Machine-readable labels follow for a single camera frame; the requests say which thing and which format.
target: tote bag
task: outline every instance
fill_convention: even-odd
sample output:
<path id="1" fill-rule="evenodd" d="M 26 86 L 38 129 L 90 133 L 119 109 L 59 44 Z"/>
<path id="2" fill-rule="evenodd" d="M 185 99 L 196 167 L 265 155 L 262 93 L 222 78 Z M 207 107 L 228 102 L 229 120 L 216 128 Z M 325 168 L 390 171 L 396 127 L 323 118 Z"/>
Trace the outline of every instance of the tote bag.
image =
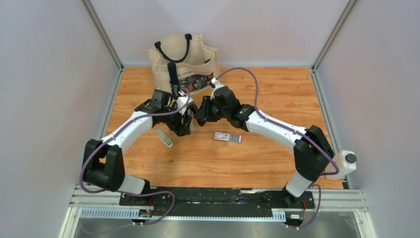
<path id="1" fill-rule="evenodd" d="M 217 49 L 205 46 L 202 35 L 165 36 L 152 46 L 149 57 L 155 87 L 172 93 L 175 99 L 180 88 L 198 93 L 220 74 Z"/>

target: white wall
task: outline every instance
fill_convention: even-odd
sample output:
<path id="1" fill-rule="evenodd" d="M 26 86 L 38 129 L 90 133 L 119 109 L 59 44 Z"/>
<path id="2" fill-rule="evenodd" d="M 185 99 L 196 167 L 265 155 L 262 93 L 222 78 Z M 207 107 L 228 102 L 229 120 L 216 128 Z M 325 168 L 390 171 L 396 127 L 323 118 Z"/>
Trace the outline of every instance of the white wall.
<path id="1" fill-rule="evenodd" d="M 117 68 L 78 0 L 0 3 L 1 237 L 57 237 Z"/>
<path id="2" fill-rule="evenodd" d="M 361 0 L 319 77 L 380 238 L 418 237 L 420 1 Z"/>
<path id="3" fill-rule="evenodd" d="M 125 65 L 161 37 L 203 34 L 224 65 L 312 65 L 347 0 L 92 0 Z"/>

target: black cap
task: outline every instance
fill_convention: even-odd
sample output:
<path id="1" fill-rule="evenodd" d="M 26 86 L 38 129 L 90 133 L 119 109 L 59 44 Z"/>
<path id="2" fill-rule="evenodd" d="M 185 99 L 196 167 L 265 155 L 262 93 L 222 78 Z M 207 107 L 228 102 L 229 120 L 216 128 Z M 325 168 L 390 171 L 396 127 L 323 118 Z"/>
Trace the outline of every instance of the black cap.
<path id="1" fill-rule="evenodd" d="M 346 155 L 346 161 L 352 164 L 357 161 L 357 158 L 354 154 L 348 154 Z"/>

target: orange wood surface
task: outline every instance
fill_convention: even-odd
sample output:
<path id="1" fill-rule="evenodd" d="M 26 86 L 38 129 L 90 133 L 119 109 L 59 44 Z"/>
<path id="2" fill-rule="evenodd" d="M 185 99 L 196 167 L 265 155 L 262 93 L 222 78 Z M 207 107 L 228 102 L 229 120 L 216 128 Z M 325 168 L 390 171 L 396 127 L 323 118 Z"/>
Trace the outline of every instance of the orange wood surface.
<path id="1" fill-rule="evenodd" d="M 228 69 L 221 67 L 220 72 Z M 317 125 L 326 133 L 314 84 L 308 68 L 249 67 L 259 81 L 258 107 L 279 120 L 304 127 Z M 221 78 L 243 104 L 254 104 L 255 84 L 245 71 Z M 151 98 L 154 87 L 150 67 L 125 69 L 107 134 Z M 200 107 L 203 95 L 193 95 Z M 174 143 L 166 147 L 156 136 L 162 129 Z M 242 143 L 213 140 L 214 132 L 242 135 Z M 264 136 L 232 127 L 225 119 L 204 127 L 194 120 L 191 135 L 177 137 L 158 124 L 143 134 L 124 155 L 126 172 L 150 181 L 152 186 L 282 188 L 295 172 L 293 153 Z M 340 180 L 320 178 L 322 188 L 342 188 Z"/>

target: black bag handle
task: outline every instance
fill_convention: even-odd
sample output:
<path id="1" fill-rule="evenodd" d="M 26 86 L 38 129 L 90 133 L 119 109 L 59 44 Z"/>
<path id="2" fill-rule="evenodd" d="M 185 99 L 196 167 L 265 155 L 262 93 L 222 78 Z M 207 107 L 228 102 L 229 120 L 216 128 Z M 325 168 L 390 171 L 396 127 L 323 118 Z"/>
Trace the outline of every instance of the black bag handle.
<path id="1" fill-rule="evenodd" d="M 158 42 L 155 43 L 155 47 L 156 47 L 157 50 L 159 50 L 159 52 L 162 54 L 162 56 L 165 59 L 167 59 L 167 60 L 169 60 L 171 62 L 174 62 L 174 63 L 181 63 L 182 61 L 185 60 L 185 58 L 188 55 L 188 52 L 190 51 L 190 40 L 192 40 L 193 37 L 191 36 L 191 34 L 185 34 L 185 39 L 187 39 L 187 51 L 185 52 L 184 57 L 182 57 L 182 59 L 180 59 L 180 60 L 173 60 L 173 59 L 169 58 L 167 55 L 165 55 L 165 53 L 160 48 L 160 41 L 158 41 Z"/>
<path id="2" fill-rule="evenodd" d="M 176 72 L 176 64 L 174 62 L 168 63 L 169 82 L 171 84 L 171 90 L 173 98 L 176 100 L 179 97 L 179 81 Z"/>

